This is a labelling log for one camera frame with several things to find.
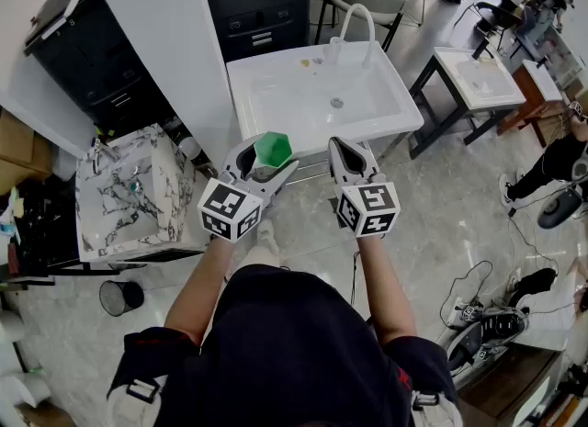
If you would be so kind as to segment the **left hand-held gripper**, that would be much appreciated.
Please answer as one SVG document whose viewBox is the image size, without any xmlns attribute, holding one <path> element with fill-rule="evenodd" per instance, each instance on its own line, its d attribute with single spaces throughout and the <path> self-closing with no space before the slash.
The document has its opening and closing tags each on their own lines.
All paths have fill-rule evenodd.
<svg viewBox="0 0 588 427">
<path fill-rule="evenodd" d="M 288 160 L 278 168 L 259 165 L 251 172 L 257 141 L 253 136 L 229 151 L 220 177 L 209 180 L 198 202 L 202 228 L 228 242 L 238 242 L 259 223 L 272 197 L 300 165 Z"/>
</svg>

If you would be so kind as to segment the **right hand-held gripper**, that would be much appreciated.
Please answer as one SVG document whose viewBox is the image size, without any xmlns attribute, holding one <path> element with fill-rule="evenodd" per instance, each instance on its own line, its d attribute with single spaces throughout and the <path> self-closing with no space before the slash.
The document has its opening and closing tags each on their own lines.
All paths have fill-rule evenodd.
<svg viewBox="0 0 588 427">
<path fill-rule="evenodd" d="M 379 170 L 371 150 L 331 137 L 328 151 L 335 192 L 331 205 L 339 227 L 350 229 L 356 238 L 390 232 L 401 205 L 395 185 Z"/>
</svg>

